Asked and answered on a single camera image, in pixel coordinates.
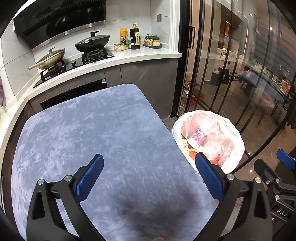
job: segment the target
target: soy sauce bottle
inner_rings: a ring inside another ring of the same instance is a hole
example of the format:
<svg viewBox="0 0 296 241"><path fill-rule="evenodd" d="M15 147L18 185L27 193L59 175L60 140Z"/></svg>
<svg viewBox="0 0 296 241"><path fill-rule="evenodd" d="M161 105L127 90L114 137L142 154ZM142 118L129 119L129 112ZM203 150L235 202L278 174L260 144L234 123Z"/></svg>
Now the soy sauce bottle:
<svg viewBox="0 0 296 241"><path fill-rule="evenodd" d="M141 47L140 30L138 24L133 23L133 28L130 29L131 49L139 49Z"/></svg>

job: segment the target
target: black wok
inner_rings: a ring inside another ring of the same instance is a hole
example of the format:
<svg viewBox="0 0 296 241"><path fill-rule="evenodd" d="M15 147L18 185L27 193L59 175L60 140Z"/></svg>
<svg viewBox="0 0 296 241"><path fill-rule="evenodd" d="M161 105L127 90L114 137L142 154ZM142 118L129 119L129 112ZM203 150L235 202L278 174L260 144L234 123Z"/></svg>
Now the black wok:
<svg viewBox="0 0 296 241"><path fill-rule="evenodd" d="M83 39L75 44L75 48L84 53L102 49L109 41L110 35L97 35L99 31L91 32L91 37Z"/></svg>

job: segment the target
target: screw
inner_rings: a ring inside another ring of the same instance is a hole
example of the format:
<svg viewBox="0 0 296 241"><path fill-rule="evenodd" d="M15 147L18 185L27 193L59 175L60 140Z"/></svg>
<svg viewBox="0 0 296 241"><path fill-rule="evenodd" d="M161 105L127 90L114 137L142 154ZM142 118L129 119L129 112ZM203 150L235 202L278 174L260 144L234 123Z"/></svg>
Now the screw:
<svg viewBox="0 0 296 241"><path fill-rule="evenodd" d="M231 173L227 174L226 177L227 177L228 180L233 180L234 179L234 175L231 174Z"/></svg>
<svg viewBox="0 0 296 241"><path fill-rule="evenodd" d="M67 175L67 176L64 177L64 180L65 180L66 182L71 181L71 179L72 179L72 176L71 176L71 175Z"/></svg>
<svg viewBox="0 0 296 241"><path fill-rule="evenodd" d="M257 183L261 183L261 181L262 181L261 178L259 178L259 177L256 177L256 178L255 178L255 182L257 182Z"/></svg>
<svg viewBox="0 0 296 241"><path fill-rule="evenodd" d="M42 185L44 183L44 180L43 179L39 179L37 183L38 183L38 185Z"/></svg>

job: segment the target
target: black range hood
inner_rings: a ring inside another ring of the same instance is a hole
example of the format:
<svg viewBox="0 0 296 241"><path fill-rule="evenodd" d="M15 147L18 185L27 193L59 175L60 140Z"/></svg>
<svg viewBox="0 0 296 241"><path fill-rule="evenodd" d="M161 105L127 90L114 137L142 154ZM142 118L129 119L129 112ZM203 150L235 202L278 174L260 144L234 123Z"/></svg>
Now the black range hood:
<svg viewBox="0 0 296 241"><path fill-rule="evenodd" d="M36 0L13 19L32 49L105 20L106 0Z"/></svg>

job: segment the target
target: pink wrapper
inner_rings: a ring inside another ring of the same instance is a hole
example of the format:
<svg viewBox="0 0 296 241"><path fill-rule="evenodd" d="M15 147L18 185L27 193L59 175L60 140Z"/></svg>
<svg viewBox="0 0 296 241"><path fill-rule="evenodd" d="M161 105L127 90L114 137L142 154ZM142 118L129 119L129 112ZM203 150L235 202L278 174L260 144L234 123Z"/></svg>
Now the pink wrapper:
<svg viewBox="0 0 296 241"><path fill-rule="evenodd" d="M192 138L196 141L196 144L199 146L203 143L206 137L207 134L201 128L198 128L192 136Z"/></svg>

